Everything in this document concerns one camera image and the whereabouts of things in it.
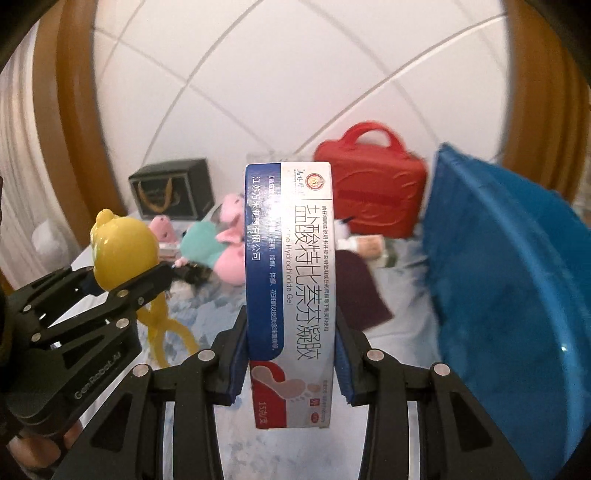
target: red suitcase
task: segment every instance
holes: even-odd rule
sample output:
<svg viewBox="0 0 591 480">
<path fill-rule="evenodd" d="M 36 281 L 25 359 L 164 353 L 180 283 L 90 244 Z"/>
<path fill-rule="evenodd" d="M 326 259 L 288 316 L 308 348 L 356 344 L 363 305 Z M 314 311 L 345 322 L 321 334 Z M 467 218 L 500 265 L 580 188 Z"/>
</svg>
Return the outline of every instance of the red suitcase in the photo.
<svg viewBox="0 0 591 480">
<path fill-rule="evenodd" d="M 390 146 L 357 143 L 372 130 L 386 133 Z M 354 125 L 340 140 L 322 142 L 314 160 L 330 163 L 335 218 L 353 217 L 351 232 L 381 233 L 390 238 L 413 234 L 427 169 L 388 127 L 377 122 Z"/>
</svg>

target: yellow duck snowball maker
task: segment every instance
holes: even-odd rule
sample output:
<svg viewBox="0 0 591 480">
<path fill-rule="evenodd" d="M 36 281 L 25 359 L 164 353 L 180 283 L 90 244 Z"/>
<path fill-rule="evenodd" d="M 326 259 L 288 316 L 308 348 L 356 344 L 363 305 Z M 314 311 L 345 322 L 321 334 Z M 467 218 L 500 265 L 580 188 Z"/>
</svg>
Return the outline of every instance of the yellow duck snowball maker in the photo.
<svg viewBox="0 0 591 480">
<path fill-rule="evenodd" d="M 96 223 L 90 230 L 90 244 L 95 279 L 106 291 L 158 265 L 158 241 L 148 226 L 135 218 L 119 217 L 110 210 L 102 210 L 96 216 Z M 191 331 L 168 318 L 164 293 L 151 302 L 149 310 L 141 307 L 137 315 L 138 320 L 148 327 L 148 343 L 160 367 L 168 366 L 163 348 L 168 330 L 181 337 L 189 355 L 199 350 Z"/>
</svg>

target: wall tile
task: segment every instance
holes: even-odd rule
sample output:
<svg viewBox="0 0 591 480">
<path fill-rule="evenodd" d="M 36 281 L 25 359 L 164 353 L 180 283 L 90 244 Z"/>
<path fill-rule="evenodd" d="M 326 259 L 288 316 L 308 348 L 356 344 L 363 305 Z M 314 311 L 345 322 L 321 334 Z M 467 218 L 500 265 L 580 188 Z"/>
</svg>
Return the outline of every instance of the wall tile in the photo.
<svg viewBox="0 0 591 480">
<path fill-rule="evenodd" d="M 441 141 L 480 158 L 497 153 L 508 78 L 478 30 L 432 52 L 399 81 Z"/>
<path fill-rule="evenodd" d="M 119 37 L 142 0 L 99 0 L 95 27 Z"/>
<path fill-rule="evenodd" d="M 480 29 L 487 46 L 503 72 L 508 72 L 511 65 L 511 45 L 509 43 L 509 25 L 507 17 L 501 17 Z"/>
<path fill-rule="evenodd" d="M 467 28 L 453 0 L 304 0 L 328 13 L 364 43 L 389 72 Z"/>
<path fill-rule="evenodd" d="M 115 47 L 97 97 L 105 142 L 121 192 L 144 159 L 182 84 L 125 45 Z"/>
<path fill-rule="evenodd" d="M 504 0 L 455 0 L 474 23 L 506 13 Z"/>
<path fill-rule="evenodd" d="M 123 39 L 188 79 L 208 49 L 255 0 L 146 0 Z"/>
<path fill-rule="evenodd" d="M 206 157 L 213 193 L 220 201 L 227 193 L 244 191 L 246 155 L 265 150 L 242 127 L 188 88 L 163 125 L 148 163 Z"/>
<path fill-rule="evenodd" d="M 95 30 L 93 35 L 93 64 L 95 68 L 95 81 L 98 85 L 103 69 L 111 52 L 115 48 L 116 41 L 105 35 L 103 32 Z"/>
<path fill-rule="evenodd" d="M 376 120 L 388 125 L 402 139 L 406 148 L 425 158 L 430 164 L 437 150 L 437 140 L 432 138 L 412 106 L 400 94 L 394 82 L 388 82 L 339 117 L 303 150 L 313 154 L 324 140 L 335 140 L 358 122 Z M 372 132 L 361 139 L 364 142 L 387 145 L 384 134 Z"/>
<path fill-rule="evenodd" d="M 205 61 L 193 84 L 275 150 L 292 151 L 383 74 L 295 0 L 265 0 Z"/>
</svg>

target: blue bin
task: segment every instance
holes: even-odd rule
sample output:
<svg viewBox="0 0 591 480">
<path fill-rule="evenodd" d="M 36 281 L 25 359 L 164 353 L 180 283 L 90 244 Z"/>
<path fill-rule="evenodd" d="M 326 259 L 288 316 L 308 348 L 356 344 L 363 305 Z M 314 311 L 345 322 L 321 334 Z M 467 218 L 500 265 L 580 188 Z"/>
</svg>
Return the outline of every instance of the blue bin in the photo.
<svg viewBox="0 0 591 480">
<path fill-rule="evenodd" d="M 424 248 L 444 361 L 553 478 L 591 424 L 591 233 L 554 193 L 443 145 Z"/>
</svg>

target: teal plush toy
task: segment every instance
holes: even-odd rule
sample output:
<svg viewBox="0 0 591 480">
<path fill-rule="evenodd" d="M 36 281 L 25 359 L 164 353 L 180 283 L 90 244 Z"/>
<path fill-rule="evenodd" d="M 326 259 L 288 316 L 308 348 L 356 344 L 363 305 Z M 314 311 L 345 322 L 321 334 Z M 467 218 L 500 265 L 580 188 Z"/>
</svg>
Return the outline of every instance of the teal plush toy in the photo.
<svg viewBox="0 0 591 480">
<path fill-rule="evenodd" d="M 204 220 L 194 223 L 187 231 L 180 245 L 181 258 L 174 264 L 177 267 L 189 262 L 205 265 L 214 270 L 214 267 L 228 247 L 216 240 L 216 226 Z"/>
</svg>

